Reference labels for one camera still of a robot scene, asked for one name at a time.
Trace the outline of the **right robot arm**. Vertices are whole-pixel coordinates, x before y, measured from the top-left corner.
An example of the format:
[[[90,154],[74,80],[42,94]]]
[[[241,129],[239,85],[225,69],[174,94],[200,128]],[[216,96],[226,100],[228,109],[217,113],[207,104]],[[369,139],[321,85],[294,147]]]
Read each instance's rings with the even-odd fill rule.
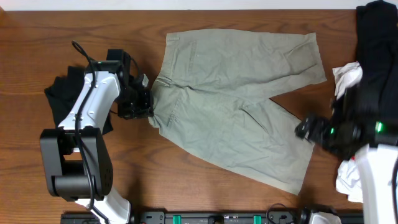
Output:
[[[354,159],[365,223],[397,223],[397,120],[379,115],[378,96],[369,86],[351,86],[332,118],[308,115],[295,134],[340,159]]]

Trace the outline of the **khaki green shorts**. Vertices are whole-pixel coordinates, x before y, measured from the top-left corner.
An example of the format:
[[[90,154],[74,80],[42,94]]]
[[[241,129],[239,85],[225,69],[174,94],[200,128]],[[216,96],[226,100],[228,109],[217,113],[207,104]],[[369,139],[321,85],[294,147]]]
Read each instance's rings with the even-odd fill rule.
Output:
[[[190,154],[291,194],[313,144],[273,97],[326,80],[314,33],[169,33],[149,123]]]

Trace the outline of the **black garment at right edge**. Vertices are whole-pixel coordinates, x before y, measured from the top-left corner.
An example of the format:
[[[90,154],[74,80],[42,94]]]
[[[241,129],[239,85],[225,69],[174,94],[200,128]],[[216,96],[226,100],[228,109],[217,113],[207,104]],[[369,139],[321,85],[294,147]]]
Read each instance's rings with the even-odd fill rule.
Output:
[[[358,6],[357,53],[363,77],[359,109],[381,119],[397,119],[397,7],[385,1]]]

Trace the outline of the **black folded polo shirt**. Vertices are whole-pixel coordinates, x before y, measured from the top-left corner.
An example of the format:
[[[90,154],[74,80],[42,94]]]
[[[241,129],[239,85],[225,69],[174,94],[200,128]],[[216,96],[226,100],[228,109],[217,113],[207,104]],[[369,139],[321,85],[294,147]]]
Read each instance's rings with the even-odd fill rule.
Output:
[[[95,73],[82,67],[69,66],[67,74],[56,77],[44,90],[52,110],[55,126],[66,131],[99,128],[103,134],[113,130],[109,111],[121,88],[116,75],[107,71]]]

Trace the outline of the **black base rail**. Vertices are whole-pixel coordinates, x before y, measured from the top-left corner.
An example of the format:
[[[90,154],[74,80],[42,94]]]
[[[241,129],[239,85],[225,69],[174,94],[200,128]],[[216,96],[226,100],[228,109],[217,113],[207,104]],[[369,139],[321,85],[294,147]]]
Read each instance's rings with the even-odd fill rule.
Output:
[[[131,208],[126,218],[109,212],[65,212],[61,224],[87,223],[134,223],[134,224],[266,224],[266,223],[341,223],[364,224],[364,215],[359,210],[339,212],[326,205],[303,207],[300,211],[281,203],[267,210],[250,212],[168,212],[166,210],[141,210]]]

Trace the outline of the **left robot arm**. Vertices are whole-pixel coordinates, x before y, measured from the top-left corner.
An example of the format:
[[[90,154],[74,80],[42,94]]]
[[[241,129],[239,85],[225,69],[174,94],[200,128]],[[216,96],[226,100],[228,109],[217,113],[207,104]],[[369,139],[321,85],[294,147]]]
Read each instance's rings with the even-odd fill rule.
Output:
[[[130,74],[136,61],[123,49],[106,60],[88,58],[83,88],[63,121],[40,135],[49,194],[86,207],[100,223],[134,223],[131,203],[113,187],[113,165],[103,139],[111,106],[123,119],[154,115],[147,77]]]

